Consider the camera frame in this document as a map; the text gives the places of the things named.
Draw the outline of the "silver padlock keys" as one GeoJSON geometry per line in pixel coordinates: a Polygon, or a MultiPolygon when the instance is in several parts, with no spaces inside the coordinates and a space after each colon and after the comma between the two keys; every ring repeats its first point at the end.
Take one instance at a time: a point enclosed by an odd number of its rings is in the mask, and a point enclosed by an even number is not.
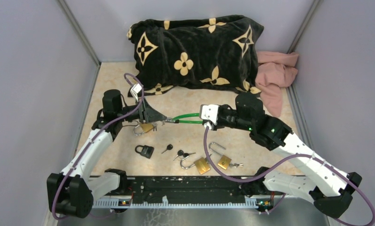
{"type": "Polygon", "coordinates": [[[157,123],[153,123],[152,125],[153,125],[153,131],[157,131],[158,124],[157,123]]]}

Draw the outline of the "green cable lock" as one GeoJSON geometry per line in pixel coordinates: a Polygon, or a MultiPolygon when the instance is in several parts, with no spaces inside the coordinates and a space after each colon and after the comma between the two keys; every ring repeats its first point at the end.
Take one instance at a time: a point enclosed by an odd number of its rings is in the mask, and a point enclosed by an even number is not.
{"type": "Polygon", "coordinates": [[[183,123],[183,124],[202,124],[203,120],[199,118],[199,113],[187,113],[183,115],[178,115],[171,119],[173,123],[183,123]]]}

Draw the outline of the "single black headed key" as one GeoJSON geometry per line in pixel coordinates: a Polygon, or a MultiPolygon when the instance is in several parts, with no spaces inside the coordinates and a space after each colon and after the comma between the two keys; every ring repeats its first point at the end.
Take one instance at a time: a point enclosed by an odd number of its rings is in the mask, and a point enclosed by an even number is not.
{"type": "Polygon", "coordinates": [[[167,152],[169,150],[172,150],[172,149],[173,149],[173,145],[172,144],[168,144],[167,147],[166,147],[166,149],[164,151],[162,151],[161,154],[163,154],[163,153],[165,153],[165,152],[167,152]]]}

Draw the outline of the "black u-lock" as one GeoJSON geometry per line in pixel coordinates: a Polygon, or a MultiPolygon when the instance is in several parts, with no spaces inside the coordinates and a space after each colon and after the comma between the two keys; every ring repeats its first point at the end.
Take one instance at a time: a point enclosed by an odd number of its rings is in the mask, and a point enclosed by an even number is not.
{"type": "Polygon", "coordinates": [[[137,145],[135,147],[135,152],[147,159],[152,157],[154,150],[154,147],[148,145],[137,145]]]}

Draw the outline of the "black headed keys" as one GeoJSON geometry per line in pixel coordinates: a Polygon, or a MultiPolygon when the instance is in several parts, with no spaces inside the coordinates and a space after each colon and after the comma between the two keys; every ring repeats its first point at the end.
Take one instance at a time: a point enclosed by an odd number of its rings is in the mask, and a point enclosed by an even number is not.
{"type": "Polygon", "coordinates": [[[178,150],[176,156],[173,158],[173,160],[176,160],[177,158],[185,158],[189,157],[190,155],[193,155],[195,153],[186,153],[183,150],[178,150]]]}

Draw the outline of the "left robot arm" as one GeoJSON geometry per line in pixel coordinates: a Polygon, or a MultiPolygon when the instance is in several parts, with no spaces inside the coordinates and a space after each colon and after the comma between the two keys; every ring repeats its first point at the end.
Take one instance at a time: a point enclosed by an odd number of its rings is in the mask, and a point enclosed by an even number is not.
{"type": "Polygon", "coordinates": [[[101,197],[111,192],[125,194],[129,189],[125,171],[107,169],[103,175],[91,179],[93,169],[114,142],[125,121],[152,123],[167,119],[151,107],[145,97],[135,105],[124,106],[121,92],[117,89],[105,91],[102,104],[81,150],[61,172],[52,173],[47,179],[49,209],[55,219],[66,216],[85,218],[94,202],[101,197]]]}

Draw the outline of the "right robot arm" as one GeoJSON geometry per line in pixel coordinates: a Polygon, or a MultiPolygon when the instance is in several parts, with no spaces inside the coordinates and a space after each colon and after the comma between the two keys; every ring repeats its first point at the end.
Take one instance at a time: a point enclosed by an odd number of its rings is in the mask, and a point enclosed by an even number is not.
{"type": "Polygon", "coordinates": [[[253,181],[259,194],[268,190],[292,194],[312,203],[320,212],[339,218],[350,206],[353,186],[362,177],[342,171],[321,158],[277,117],[268,115],[261,100],[252,94],[241,93],[235,98],[236,108],[220,105],[217,108],[216,128],[224,127],[249,131],[256,144],[272,153],[288,158],[303,175],[287,175],[276,170],[253,181]]]}

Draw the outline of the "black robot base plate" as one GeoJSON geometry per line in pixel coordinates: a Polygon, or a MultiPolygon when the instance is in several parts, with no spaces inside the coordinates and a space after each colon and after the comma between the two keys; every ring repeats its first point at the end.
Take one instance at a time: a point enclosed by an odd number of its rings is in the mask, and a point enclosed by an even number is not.
{"type": "Polygon", "coordinates": [[[281,192],[260,181],[239,183],[221,176],[122,176],[121,186],[105,195],[118,208],[271,209],[281,192]]]}

